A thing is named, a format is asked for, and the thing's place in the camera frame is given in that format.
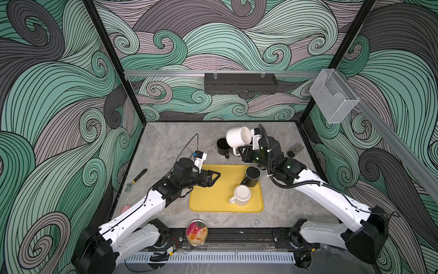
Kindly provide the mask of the white ribbed-base mug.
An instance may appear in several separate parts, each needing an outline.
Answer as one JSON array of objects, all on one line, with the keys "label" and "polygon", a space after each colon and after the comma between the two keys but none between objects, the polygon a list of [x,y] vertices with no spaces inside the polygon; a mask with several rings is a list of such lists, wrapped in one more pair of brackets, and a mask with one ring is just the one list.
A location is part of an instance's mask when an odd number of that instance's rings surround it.
[{"label": "white ribbed-base mug", "polygon": [[252,134],[247,127],[238,127],[230,129],[226,134],[226,141],[229,147],[232,148],[233,154],[239,156],[237,149],[242,146],[251,144]]}]

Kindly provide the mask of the white-base black handle mug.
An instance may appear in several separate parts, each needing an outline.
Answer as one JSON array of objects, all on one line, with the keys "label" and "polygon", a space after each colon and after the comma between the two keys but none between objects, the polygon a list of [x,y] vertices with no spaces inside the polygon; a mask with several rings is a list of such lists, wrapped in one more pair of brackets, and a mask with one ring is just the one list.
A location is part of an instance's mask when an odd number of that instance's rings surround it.
[{"label": "white-base black handle mug", "polygon": [[229,153],[231,151],[231,147],[228,145],[227,139],[220,138],[217,141],[216,146],[217,146],[217,152],[221,156],[224,156],[226,159],[229,159]]}]

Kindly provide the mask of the white ceramic mug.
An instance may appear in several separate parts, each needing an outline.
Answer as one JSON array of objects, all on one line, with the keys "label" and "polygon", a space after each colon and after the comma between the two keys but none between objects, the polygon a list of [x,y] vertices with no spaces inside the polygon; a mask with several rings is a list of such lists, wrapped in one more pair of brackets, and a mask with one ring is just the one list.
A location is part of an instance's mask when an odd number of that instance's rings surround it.
[{"label": "white ceramic mug", "polygon": [[239,185],[234,189],[233,196],[229,199],[229,204],[235,204],[240,207],[244,207],[251,199],[252,193],[249,187],[245,185]]}]

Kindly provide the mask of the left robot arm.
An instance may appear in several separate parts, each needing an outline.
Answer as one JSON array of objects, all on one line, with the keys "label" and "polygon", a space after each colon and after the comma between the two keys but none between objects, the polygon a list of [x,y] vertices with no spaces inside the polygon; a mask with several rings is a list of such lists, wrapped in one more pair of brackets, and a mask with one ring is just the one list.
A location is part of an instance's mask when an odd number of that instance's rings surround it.
[{"label": "left robot arm", "polygon": [[195,186],[212,187],[221,174],[204,170],[203,159],[179,159],[169,174],[156,182],[145,197],[130,209],[99,227],[85,228],[77,241],[71,262],[80,274],[111,274],[140,250],[161,247],[169,228],[153,216]]}]

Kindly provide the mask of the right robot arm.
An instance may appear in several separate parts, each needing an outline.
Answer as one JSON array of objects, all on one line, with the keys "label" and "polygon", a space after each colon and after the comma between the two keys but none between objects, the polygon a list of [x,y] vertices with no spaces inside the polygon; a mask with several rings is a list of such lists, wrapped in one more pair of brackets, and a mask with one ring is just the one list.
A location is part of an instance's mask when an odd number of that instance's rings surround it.
[{"label": "right robot arm", "polygon": [[276,186],[307,195],[339,219],[339,224],[300,220],[299,226],[293,228],[298,241],[348,250],[367,264],[377,262],[388,238],[390,213],[378,205],[370,207],[358,202],[331,186],[291,153],[284,154],[279,142],[272,137],[258,140],[256,150],[244,144],[233,152],[243,162],[264,168]]}]

